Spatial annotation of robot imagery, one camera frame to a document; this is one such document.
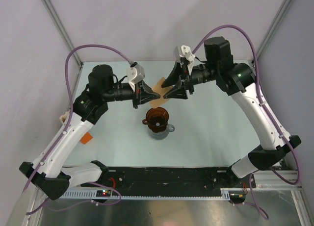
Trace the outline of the brown paper coffee filter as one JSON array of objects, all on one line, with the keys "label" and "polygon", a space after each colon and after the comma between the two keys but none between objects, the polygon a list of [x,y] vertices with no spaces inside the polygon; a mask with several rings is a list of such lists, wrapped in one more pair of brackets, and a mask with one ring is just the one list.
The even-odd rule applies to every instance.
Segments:
[{"label": "brown paper coffee filter", "polygon": [[164,103],[168,102],[169,99],[164,99],[163,96],[168,92],[170,91],[173,86],[170,85],[168,87],[164,87],[162,88],[162,84],[163,82],[165,81],[165,78],[162,77],[157,83],[155,86],[152,87],[152,90],[155,92],[155,93],[158,93],[160,95],[160,98],[159,99],[156,99],[156,100],[152,100],[150,101],[150,106],[151,108],[157,108],[157,107],[160,107],[161,105],[163,105]]}]

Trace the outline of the amber glass coffee dripper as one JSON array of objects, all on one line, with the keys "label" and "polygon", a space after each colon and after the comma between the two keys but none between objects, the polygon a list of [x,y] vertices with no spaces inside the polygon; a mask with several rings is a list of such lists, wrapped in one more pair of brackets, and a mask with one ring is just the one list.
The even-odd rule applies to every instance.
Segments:
[{"label": "amber glass coffee dripper", "polygon": [[145,119],[142,120],[143,125],[147,125],[148,128],[154,132],[166,131],[169,121],[169,113],[162,107],[151,108],[147,111]]}]

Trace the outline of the clear glass pitcher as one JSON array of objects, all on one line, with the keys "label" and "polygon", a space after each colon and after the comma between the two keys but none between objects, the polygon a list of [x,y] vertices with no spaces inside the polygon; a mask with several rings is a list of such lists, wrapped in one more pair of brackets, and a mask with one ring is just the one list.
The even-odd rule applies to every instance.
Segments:
[{"label": "clear glass pitcher", "polygon": [[155,140],[163,140],[165,139],[170,132],[174,132],[175,131],[175,127],[171,124],[167,125],[167,128],[165,131],[160,131],[160,132],[153,132],[152,130],[149,130],[149,136]]}]

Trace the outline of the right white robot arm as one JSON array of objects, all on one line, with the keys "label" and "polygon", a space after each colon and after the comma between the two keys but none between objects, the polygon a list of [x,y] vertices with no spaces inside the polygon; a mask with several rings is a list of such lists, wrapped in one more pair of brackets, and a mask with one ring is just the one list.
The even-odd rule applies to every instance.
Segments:
[{"label": "right white robot arm", "polygon": [[171,86],[165,99],[186,99],[193,94],[194,86],[209,81],[230,96],[242,109],[253,126],[260,144],[244,158],[229,167],[227,183],[238,187],[244,177],[255,171],[264,171],[281,161],[291,149],[301,144],[297,135],[286,131],[257,89],[257,79],[252,68],[245,63],[235,63],[230,42],[224,37],[212,37],[204,42],[206,60],[195,65],[196,56],[189,46],[176,47],[176,63],[162,87]]}]

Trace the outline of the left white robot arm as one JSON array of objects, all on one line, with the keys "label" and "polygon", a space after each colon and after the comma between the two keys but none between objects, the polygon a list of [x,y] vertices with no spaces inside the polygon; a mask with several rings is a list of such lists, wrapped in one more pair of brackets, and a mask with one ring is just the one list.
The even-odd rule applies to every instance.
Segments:
[{"label": "left white robot arm", "polygon": [[144,82],[144,69],[133,63],[127,69],[128,82],[117,79],[106,64],[97,65],[88,76],[88,84],[71,106],[66,122],[47,147],[33,162],[23,162],[19,170],[50,200],[60,198],[69,187],[94,182],[108,183],[107,167],[94,160],[83,166],[65,167],[64,163],[81,138],[108,111],[108,103],[132,101],[134,108],[160,98]]}]

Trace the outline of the orange coffee filter box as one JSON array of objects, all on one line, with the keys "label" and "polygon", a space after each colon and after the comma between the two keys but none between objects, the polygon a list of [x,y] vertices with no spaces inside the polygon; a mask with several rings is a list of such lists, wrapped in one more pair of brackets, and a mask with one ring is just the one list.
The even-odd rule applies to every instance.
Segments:
[{"label": "orange coffee filter box", "polygon": [[[63,114],[63,115],[61,115],[61,116],[59,117],[59,119],[60,119],[60,121],[61,121],[62,124],[65,123],[65,121],[66,121],[66,119],[68,118],[69,114],[70,114],[70,111],[67,111],[67,112],[65,112],[65,114]],[[92,139],[93,139],[93,136],[92,136],[89,132],[86,132],[86,133],[82,136],[82,138],[80,139],[80,142],[85,145],[85,144],[87,144],[87,143],[88,143],[90,140],[92,140]]]}]

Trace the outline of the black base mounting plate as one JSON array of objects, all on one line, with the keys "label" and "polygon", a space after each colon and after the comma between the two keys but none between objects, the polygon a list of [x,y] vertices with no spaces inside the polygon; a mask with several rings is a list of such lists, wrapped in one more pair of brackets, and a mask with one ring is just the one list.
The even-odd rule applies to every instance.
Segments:
[{"label": "black base mounting plate", "polygon": [[238,179],[226,167],[109,167],[97,180],[121,195],[217,196],[222,188],[256,187],[254,177]]}]

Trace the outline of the aluminium frame rail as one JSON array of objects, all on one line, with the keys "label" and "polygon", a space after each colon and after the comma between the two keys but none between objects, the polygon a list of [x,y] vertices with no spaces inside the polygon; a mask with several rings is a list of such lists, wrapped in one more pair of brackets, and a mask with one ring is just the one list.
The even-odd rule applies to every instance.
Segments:
[{"label": "aluminium frame rail", "polygon": [[[60,172],[58,177],[55,178],[46,177],[44,175],[39,175],[38,177],[35,177],[35,185],[38,187],[44,187],[45,189],[52,189],[53,187],[56,187],[60,191],[65,191],[67,188],[72,186],[89,186],[93,183],[98,184],[97,180],[99,180],[106,171],[107,168],[104,168],[103,170],[96,169],[88,170],[87,172],[75,172],[70,168],[66,168]],[[286,184],[293,184],[294,181],[296,181],[297,174],[292,171],[277,173],[275,172],[275,170],[272,170],[266,172],[258,172],[252,174],[251,176],[247,176],[254,177],[256,185],[259,182],[274,185],[278,181],[282,181]]]}]

